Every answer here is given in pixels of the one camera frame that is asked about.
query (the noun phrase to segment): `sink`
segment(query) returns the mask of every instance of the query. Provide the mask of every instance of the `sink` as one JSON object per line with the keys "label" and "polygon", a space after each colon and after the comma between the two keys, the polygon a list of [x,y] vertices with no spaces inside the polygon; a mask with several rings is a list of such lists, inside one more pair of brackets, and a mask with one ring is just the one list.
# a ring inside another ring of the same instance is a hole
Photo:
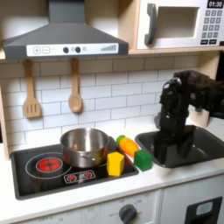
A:
{"label": "sink", "polygon": [[[136,136],[136,142],[142,149],[153,152],[153,136],[157,132],[143,133]],[[160,164],[156,158],[153,162],[166,168],[175,168],[184,165],[193,165],[217,158],[224,158],[224,143],[209,131],[196,127],[193,133],[193,144],[186,157],[178,154],[177,148],[170,146],[167,150],[167,157],[164,164]]]}

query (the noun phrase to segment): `black robotic arm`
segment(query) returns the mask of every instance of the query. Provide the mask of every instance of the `black robotic arm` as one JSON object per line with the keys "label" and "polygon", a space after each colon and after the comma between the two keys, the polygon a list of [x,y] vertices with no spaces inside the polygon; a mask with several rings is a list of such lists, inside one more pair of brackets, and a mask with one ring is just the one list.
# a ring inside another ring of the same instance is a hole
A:
{"label": "black robotic arm", "polygon": [[160,131],[154,136],[154,157],[164,164],[169,147],[186,157],[193,144],[194,126],[186,126],[188,107],[197,111],[224,114],[224,82],[210,79],[195,71],[175,73],[173,79],[164,84],[160,103]]}

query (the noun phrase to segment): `wooden spatula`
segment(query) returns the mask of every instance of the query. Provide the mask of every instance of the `wooden spatula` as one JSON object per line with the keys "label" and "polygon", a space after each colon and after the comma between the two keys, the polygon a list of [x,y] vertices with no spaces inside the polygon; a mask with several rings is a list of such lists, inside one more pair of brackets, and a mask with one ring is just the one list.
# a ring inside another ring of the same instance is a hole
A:
{"label": "wooden spatula", "polygon": [[26,78],[27,98],[24,101],[24,116],[27,118],[40,116],[40,106],[33,91],[32,80],[32,62],[30,60],[24,61],[24,71]]}
{"label": "wooden spatula", "polygon": [[81,96],[79,95],[79,61],[71,59],[72,67],[72,94],[69,97],[68,104],[70,109],[77,113],[81,111]]}

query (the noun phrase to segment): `microwave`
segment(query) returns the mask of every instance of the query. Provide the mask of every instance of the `microwave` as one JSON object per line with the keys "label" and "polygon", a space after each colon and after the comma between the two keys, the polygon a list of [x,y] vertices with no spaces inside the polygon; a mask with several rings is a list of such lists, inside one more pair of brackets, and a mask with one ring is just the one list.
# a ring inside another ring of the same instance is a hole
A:
{"label": "microwave", "polygon": [[224,0],[140,0],[137,49],[224,46]]}

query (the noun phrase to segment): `yellow toy block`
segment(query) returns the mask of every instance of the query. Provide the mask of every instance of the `yellow toy block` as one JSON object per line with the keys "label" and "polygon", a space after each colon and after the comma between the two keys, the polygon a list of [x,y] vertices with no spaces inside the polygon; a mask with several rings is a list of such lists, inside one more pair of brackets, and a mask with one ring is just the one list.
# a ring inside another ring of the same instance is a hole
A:
{"label": "yellow toy block", "polygon": [[108,154],[108,175],[120,177],[123,173],[124,167],[124,155],[119,152],[113,152]]}

